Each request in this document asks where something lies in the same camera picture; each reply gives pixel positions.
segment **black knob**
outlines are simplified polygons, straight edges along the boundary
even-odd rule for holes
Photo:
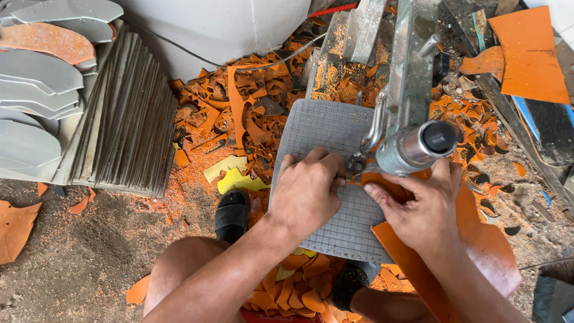
[[[424,144],[434,153],[446,153],[456,144],[456,132],[445,121],[430,124],[422,133]]]

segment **foot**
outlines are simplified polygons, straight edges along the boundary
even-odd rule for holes
[[[235,243],[247,232],[248,220],[247,195],[240,190],[223,194],[215,211],[217,240]]]
[[[374,263],[349,260],[337,277],[329,297],[333,305],[340,310],[351,312],[351,300],[355,293],[369,287],[381,270],[381,266]]]

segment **metal bolt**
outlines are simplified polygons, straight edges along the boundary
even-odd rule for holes
[[[425,57],[426,55],[432,52],[432,50],[434,49],[436,44],[439,43],[439,41],[440,41],[440,35],[437,33],[432,34],[432,36],[430,36],[426,40],[426,42],[422,45],[421,49],[418,50],[417,55],[421,58]]]

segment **red pipe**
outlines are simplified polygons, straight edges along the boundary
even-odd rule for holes
[[[309,17],[307,17],[307,18],[322,16],[324,14],[334,13],[337,11],[345,11],[345,10],[349,10],[349,9],[355,9],[356,6],[357,6],[357,3],[354,2],[354,3],[349,3],[348,5],[342,5],[342,6],[337,6],[337,7],[333,7],[333,8],[327,8],[325,10],[316,11],[315,13],[310,14]]]

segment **person's left hand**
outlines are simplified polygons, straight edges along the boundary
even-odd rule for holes
[[[266,215],[303,240],[339,210],[337,189],[345,184],[343,158],[324,147],[302,161],[285,155]]]

